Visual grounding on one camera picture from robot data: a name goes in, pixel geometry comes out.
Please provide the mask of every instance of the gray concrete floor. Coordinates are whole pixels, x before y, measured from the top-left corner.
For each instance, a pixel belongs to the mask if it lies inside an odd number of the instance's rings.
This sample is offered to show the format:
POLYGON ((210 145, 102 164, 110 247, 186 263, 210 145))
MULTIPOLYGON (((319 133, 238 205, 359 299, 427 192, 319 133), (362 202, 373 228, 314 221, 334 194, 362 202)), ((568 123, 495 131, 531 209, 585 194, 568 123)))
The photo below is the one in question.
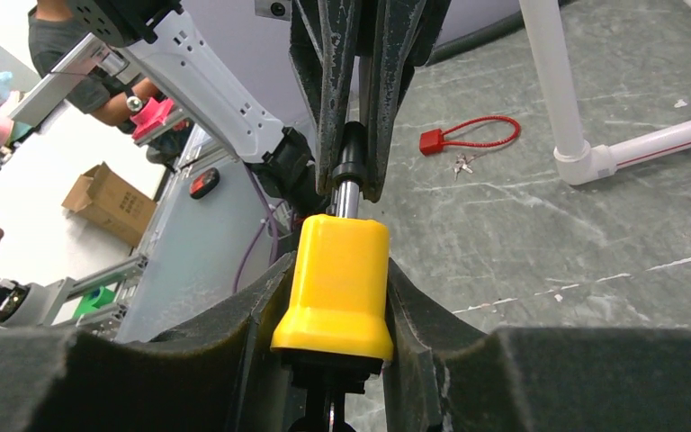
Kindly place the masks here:
MULTIPOLYGON (((613 144, 691 120, 691 10, 681 0, 580 0, 563 11, 586 138, 613 144), (678 100, 687 106, 675 107, 678 100)), ((496 140, 492 124, 463 140, 496 140)), ((525 32, 421 69, 396 120, 381 201, 391 253, 414 283, 484 331, 497 326, 691 329, 691 150, 573 188, 557 176, 525 32), (457 149, 419 135, 500 113, 510 148, 455 182, 457 149)), ((348 401, 385 430, 381 382, 348 401)))

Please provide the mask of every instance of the cardboard box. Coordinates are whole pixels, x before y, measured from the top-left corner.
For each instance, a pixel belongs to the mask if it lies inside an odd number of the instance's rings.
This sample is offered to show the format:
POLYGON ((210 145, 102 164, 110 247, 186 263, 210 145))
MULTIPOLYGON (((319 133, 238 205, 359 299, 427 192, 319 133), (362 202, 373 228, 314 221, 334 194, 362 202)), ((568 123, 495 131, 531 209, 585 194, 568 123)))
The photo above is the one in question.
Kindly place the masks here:
POLYGON ((62 207, 135 248, 157 204, 103 162, 78 177, 62 207))

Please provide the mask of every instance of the yellow plastic cap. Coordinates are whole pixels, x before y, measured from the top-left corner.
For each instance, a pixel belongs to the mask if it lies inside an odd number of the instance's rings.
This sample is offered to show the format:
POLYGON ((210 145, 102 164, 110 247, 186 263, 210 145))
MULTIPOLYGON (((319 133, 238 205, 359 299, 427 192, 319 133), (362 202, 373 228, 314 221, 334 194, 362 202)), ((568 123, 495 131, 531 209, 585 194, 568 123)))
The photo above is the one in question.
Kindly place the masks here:
POLYGON ((290 308, 272 349, 391 360, 385 325, 388 229, 374 220, 312 216, 303 224, 290 308))

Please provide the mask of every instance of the red plastic cable seal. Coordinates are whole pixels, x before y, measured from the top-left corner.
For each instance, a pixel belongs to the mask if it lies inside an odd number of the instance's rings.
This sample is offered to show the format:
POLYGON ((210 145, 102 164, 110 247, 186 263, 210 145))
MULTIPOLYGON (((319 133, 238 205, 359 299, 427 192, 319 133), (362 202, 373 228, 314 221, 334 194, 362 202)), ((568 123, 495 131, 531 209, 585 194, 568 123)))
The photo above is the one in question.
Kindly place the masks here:
POLYGON ((440 130, 433 129, 429 130, 419 136, 419 151, 425 155, 430 156, 435 153, 441 152, 446 146, 461 146, 461 147, 473 147, 476 149, 492 149, 495 147, 505 146, 513 140, 515 140, 520 135, 520 123, 511 117, 506 115, 487 115, 485 117, 479 117, 477 119, 472 119, 466 121, 462 124, 454 126, 450 130, 440 130), (499 141, 492 142, 467 142, 467 141, 444 141, 446 135, 456 132, 462 128, 470 126, 471 124, 480 122, 508 122, 513 125, 513 133, 505 139, 500 139, 499 141))

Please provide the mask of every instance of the black hose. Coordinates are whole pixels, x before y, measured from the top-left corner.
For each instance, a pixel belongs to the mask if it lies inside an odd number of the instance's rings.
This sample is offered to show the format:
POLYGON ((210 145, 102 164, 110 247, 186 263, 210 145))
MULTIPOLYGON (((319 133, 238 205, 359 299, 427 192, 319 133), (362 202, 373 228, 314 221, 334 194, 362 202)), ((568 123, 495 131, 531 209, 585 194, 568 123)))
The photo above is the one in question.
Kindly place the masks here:
MULTIPOLYGON (((560 0, 560 6, 567 5, 575 0, 560 0)), ((426 66, 434 65, 440 61, 448 60, 454 56, 458 56, 463 52, 475 50, 478 47, 486 45, 487 43, 501 39, 508 34, 517 32, 524 27, 523 15, 518 11, 512 15, 502 18, 486 27, 466 34, 455 40, 449 40, 446 43, 438 45, 430 53, 430 58, 427 60, 426 66)))

